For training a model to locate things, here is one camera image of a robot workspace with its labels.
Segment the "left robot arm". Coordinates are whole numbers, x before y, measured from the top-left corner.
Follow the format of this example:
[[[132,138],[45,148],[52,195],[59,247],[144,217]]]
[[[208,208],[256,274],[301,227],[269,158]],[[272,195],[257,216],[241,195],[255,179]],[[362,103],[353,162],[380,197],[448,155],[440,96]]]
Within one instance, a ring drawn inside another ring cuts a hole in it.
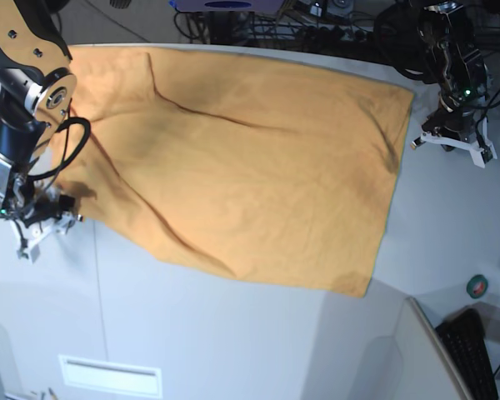
[[[500,106],[465,6],[457,1],[397,1],[372,26],[377,50],[402,76],[439,87],[437,108],[411,146],[430,143],[469,153],[485,168],[497,158],[488,113]]]

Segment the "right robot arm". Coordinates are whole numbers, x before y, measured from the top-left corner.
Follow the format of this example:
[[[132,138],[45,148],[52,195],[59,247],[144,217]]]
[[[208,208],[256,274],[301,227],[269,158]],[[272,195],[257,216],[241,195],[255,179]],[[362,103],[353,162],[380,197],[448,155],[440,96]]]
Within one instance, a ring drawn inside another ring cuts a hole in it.
[[[54,184],[91,135],[90,122],[71,114],[72,60],[48,2],[0,1],[0,220],[12,226],[18,257],[31,263],[42,240],[82,220],[75,198]],[[79,144],[34,174],[53,135],[72,125],[83,129]]]

